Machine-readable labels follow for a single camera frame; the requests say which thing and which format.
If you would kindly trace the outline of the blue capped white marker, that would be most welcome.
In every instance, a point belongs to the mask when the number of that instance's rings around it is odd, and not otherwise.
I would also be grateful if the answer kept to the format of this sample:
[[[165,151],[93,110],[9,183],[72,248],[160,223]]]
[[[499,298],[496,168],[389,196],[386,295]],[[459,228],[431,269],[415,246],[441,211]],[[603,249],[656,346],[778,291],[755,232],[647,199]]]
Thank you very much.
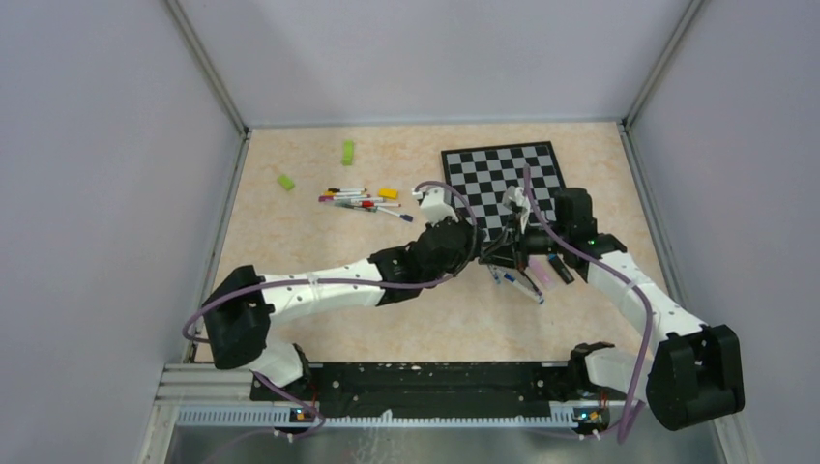
[[[534,291],[530,286],[522,283],[509,273],[504,273],[503,279],[516,290],[533,300],[537,305],[542,305],[544,303],[544,298],[541,294]]]

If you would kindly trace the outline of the dark thin pen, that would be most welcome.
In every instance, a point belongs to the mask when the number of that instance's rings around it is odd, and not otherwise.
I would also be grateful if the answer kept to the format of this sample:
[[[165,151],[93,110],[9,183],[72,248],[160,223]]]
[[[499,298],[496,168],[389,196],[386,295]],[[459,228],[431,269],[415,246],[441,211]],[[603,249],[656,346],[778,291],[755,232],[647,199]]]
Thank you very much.
[[[543,292],[539,285],[529,277],[529,275],[525,271],[518,271],[518,281],[529,291],[533,294],[542,297]]]

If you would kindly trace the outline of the blue black highlighter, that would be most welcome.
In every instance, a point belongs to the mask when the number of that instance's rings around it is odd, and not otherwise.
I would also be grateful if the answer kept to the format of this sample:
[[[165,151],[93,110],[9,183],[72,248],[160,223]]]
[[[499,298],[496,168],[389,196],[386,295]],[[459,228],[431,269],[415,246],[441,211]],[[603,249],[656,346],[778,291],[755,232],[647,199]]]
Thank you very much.
[[[565,284],[569,285],[574,282],[574,276],[560,256],[550,254],[547,256],[547,262]]]

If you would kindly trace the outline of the green thin pen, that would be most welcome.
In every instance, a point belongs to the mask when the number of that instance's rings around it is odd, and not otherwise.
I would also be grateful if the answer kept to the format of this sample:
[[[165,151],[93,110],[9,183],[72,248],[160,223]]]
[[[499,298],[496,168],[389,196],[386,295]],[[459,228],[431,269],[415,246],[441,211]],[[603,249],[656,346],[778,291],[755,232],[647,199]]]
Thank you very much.
[[[364,205],[341,203],[341,204],[334,204],[333,206],[337,207],[337,208],[347,209],[347,210],[355,210],[355,211],[362,211],[362,212],[368,212],[368,213],[378,213],[378,209],[376,207],[367,207],[367,206],[364,206]]]

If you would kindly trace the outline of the lilac highlighter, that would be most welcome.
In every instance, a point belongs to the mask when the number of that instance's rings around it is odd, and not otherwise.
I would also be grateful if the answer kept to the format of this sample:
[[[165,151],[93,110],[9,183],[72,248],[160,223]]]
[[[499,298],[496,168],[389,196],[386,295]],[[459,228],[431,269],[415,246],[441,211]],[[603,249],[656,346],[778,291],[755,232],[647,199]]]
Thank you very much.
[[[529,258],[528,266],[531,274],[540,283],[545,291],[553,288],[553,281],[551,277],[536,257]]]

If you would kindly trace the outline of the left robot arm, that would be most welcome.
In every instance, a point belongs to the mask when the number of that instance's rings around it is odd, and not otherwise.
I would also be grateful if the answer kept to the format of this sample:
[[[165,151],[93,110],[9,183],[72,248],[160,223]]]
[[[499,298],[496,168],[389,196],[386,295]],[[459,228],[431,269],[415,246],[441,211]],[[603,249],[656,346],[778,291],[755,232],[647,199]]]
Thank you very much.
[[[234,269],[203,304],[213,363],[245,367],[270,351],[275,323],[349,306],[393,305],[444,283],[474,260],[484,233],[465,220],[428,225],[419,238],[338,268],[295,275]]]

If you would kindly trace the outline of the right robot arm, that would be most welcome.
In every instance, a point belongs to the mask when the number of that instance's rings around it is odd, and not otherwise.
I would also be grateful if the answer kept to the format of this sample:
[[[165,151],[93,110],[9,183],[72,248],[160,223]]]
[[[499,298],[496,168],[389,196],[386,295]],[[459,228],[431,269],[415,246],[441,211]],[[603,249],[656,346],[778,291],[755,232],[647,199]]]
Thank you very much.
[[[567,372],[574,395],[592,398],[603,388],[623,392],[633,411],[647,408],[672,431],[744,410],[736,333],[689,313],[639,268],[619,239],[601,233],[586,189],[559,191],[553,221],[522,187],[508,188],[502,203],[512,218],[484,249],[485,264],[523,269],[532,256],[554,254],[612,302],[641,336],[635,355],[606,344],[583,347],[579,364]]]

